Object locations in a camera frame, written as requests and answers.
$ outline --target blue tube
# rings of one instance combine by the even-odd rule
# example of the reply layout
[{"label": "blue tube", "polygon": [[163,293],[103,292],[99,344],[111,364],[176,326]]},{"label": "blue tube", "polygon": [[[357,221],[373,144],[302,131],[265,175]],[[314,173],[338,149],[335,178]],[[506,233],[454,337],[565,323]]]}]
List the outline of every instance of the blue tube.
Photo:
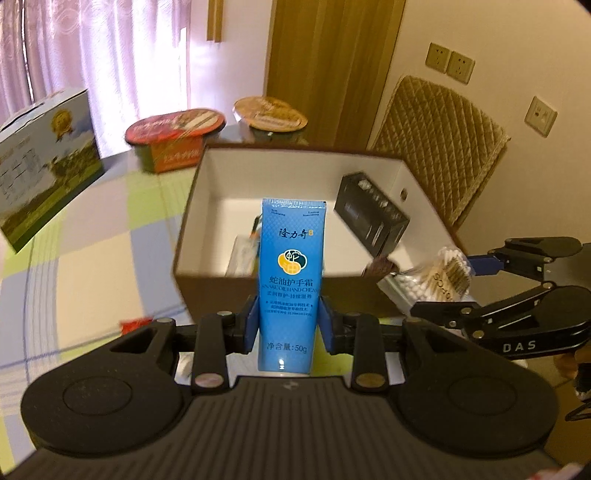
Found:
[{"label": "blue tube", "polygon": [[259,370],[310,372],[325,216],[325,202],[262,201]]}]

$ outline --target curtain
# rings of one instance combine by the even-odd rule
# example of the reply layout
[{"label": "curtain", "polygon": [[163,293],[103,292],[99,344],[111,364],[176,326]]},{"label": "curtain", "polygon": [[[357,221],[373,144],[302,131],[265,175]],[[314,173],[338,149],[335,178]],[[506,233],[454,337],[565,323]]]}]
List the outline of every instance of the curtain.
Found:
[{"label": "curtain", "polygon": [[102,156],[136,120],[187,108],[190,0],[21,1],[34,99],[88,88]]},{"label": "curtain", "polygon": [[30,105],[22,54],[21,0],[0,0],[0,125]]}]

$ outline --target table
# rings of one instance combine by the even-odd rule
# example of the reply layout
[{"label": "table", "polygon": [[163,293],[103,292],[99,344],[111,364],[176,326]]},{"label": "table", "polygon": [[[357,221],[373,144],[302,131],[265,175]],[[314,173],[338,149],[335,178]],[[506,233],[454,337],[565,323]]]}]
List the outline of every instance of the table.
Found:
[{"label": "table", "polygon": [[[222,136],[234,140],[235,131]],[[119,322],[168,316],[191,322],[171,277],[194,168],[139,171],[125,152],[18,254],[0,237],[0,468],[33,452],[20,417],[27,385],[119,335]],[[256,348],[228,358],[230,378],[257,374]],[[350,371],[349,355],[314,351],[316,375]]]}]

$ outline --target electrical outlet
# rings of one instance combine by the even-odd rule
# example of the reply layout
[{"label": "electrical outlet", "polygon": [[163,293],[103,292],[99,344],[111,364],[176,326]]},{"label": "electrical outlet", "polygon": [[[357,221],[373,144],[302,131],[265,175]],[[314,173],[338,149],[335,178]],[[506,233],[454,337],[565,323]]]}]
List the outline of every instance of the electrical outlet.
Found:
[{"label": "electrical outlet", "polygon": [[449,54],[449,48],[431,42],[431,45],[429,45],[429,51],[427,52],[425,65],[438,72],[445,73],[447,62],[449,61]]},{"label": "electrical outlet", "polygon": [[468,84],[474,70],[475,61],[468,57],[452,51],[449,58],[449,65],[447,66],[447,74],[456,80]]},{"label": "electrical outlet", "polygon": [[531,101],[530,109],[527,110],[525,116],[525,123],[537,130],[544,137],[550,133],[554,120],[558,116],[558,112],[537,97]]}]

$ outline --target quilted chair back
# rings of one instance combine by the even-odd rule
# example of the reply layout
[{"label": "quilted chair back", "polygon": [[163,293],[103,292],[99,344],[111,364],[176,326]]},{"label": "quilted chair back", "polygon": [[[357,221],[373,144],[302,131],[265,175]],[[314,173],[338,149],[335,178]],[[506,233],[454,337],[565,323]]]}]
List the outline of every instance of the quilted chair back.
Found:
[{"label": "quilted chair back", "polygon": [[442,218],[457,229],[508,141],[470,100],[407,75],[394,90],[373,149],[404,159]]}]

